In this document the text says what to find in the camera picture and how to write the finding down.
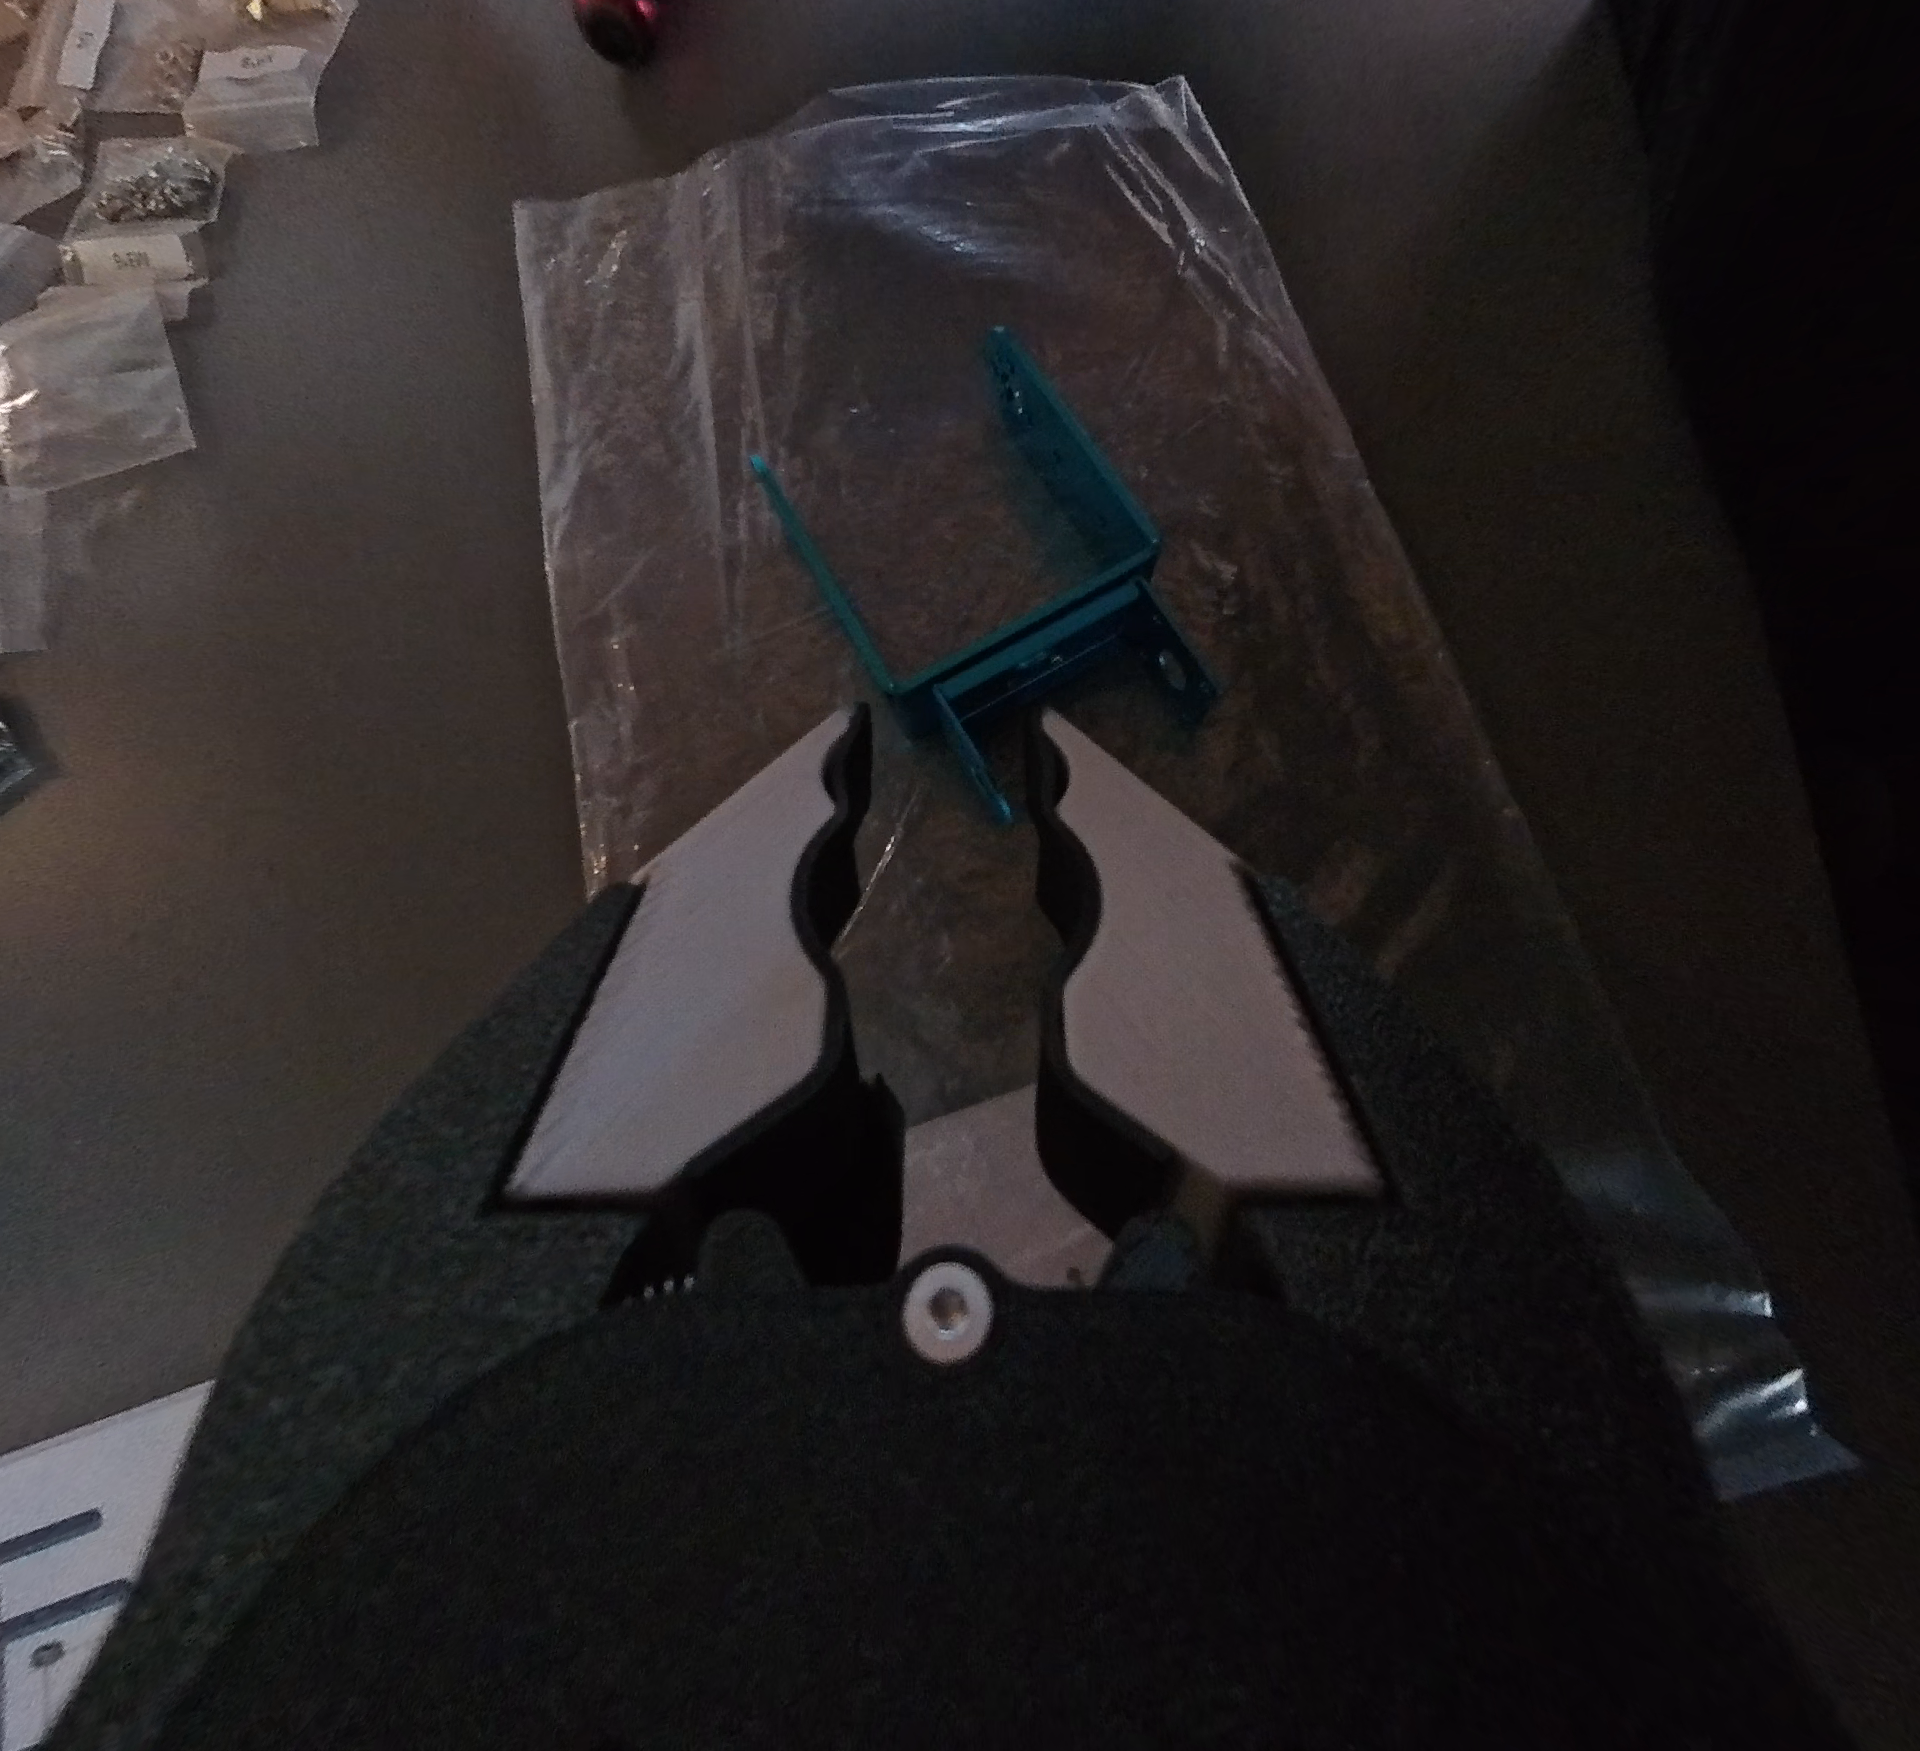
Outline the open instruction manual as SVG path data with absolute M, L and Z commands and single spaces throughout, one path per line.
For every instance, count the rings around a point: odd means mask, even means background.
M 1111 1254 L 1041 1170 L 1033 1094 L 906 1133 L 903 1256 L 938 1243 L 1008 1279 L 1085 1285 Z M 152 1546 L 212 1384 L 4 1455 L 4 1746 L 35 1746 L 113 1629 Z

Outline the clear plastic bag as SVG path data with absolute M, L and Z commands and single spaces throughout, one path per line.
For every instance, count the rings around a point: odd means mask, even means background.
M 520 203 L 513 235 L 589 893 L 864 701 L 858 1056 L 913 1115 L 1033 1081 L 1033 832 L 944 728 L 906 730 L 755 479 L 899 681 L 1088 584 L 996 411 L 1006 328 L 1154 527 L 1154 594 L 1220 687 L 1187 726 L 1117 651 L 1043 701 L 1288 881 L 1542 1145 L 1727 1499 L 1858 1466 L 1657 1128 L 1185 77 L 838 88 L 679 175 Z

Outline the pile of small screw bags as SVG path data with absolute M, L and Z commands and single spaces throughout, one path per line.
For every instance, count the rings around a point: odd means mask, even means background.
M 51 639 L 83 490 L 195 447 L 175 336 L 244 162 L 319 146 L 357 0 L 2 0 L 2 649 Z

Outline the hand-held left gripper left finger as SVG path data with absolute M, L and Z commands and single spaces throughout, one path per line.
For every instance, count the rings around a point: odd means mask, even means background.
M 637 873 L 508 1202 L 654 1204 L 827 1088 L 872 772 L 868 707 L 839 707 Z

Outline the grey desk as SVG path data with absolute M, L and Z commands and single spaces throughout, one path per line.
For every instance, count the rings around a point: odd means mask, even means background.
M 573 914 L 510 207 L 846 83 L 1185 76 L 1666 1136 L 1865 1470 L 1732 1510 L 1916 1746 L 1916 1241 L 1756 611 L 1666 378 L 1599 0 L 365 0 L 200 447 L 108 490 L 4 819 L 4 1447 L 203 1378 L 368 1122 Z

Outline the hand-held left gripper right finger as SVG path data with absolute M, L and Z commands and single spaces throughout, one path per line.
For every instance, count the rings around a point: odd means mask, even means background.
M 1242 863 L 1058 711 L 1034 736 L 1034 819 L 1091 871 L 1091 925 L 1061 925 L 1063 1085 L 1207 1193 L 1379 1194 Z

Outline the blue metal servo bracket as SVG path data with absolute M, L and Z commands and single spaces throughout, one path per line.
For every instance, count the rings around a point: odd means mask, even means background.
M 996 823 L 1008 824 L 1011 802 L 980 748 L 980 733 L 997 721 L 1117 655 L 1140 658 L 1191 728 L 1207 719 L 1221 686 L 1154 587 L 1164 536 L 1111 457 L 1011 328 L 990 328 L 980 352 L 1006 441 L 1091 549 L 1093 575 L 906 678 L 883 658 L 778 471 L 758 453 L 748 455 L 748 467 L 783 539 L 899 730 L 909 738 L 942 738 Z

